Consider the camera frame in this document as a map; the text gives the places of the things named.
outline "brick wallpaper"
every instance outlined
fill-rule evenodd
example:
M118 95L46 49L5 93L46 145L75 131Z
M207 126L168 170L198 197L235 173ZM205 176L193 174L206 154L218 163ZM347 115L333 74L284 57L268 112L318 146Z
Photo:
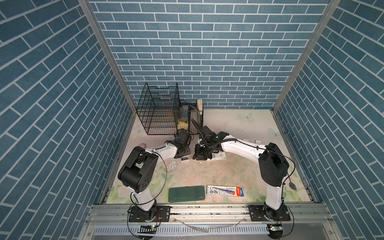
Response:
M329 0L91 0L134 98L178 83L213 108L271 108Z
M384 239L383 12L342 0L278 110L344 239Z
M73 239L131 110L77 0L0 1L0 239Z

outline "green case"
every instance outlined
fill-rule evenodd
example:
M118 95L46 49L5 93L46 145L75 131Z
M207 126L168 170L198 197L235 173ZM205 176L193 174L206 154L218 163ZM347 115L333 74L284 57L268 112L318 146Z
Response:
M204 186L171 187L168 192L168 202L190 202L205 200Z

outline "wire grid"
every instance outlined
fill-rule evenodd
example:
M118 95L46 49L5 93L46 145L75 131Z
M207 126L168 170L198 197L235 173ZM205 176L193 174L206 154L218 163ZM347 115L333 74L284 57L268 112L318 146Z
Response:
M187 111L181 110L183 105L188 106ZM197 105L180 100L177 84L159 88L145 83L137 105L137 114L148 135L173 135L180 129L196 134L191 118L202 127L202 115L199 114Z

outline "wire mesh basket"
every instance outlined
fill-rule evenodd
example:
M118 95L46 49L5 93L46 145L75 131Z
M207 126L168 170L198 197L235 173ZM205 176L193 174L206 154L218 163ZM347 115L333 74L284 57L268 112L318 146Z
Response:
M177 84L158 88L145 83L136 111L148 135L173 135L180 129L197 134L191 119L203 126L197 105L180 100Z

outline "robotic arm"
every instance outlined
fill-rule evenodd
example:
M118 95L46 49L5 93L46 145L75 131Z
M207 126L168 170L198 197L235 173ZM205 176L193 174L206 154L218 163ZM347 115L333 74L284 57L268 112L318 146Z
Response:
M238 154L259 164L261 176L267 183L264 215L271 221L277 221L285 212L281 198L282 183L287 178L289 167L278 146L274 143L252 144L238 140L226 132L215 134L207 126L200 128L193 119L192 123L199 132L199 143L195 146L193 159L207 160L212 158L212 153L225 151ZM175 134L174 140L167 141L159 147L152 149L135 147L120 169L118 179L133 191L143 219L153 219L156 212L156 200L147 187L152 179L158 158L180 158L190 154L190 141L190 134L182 129Z

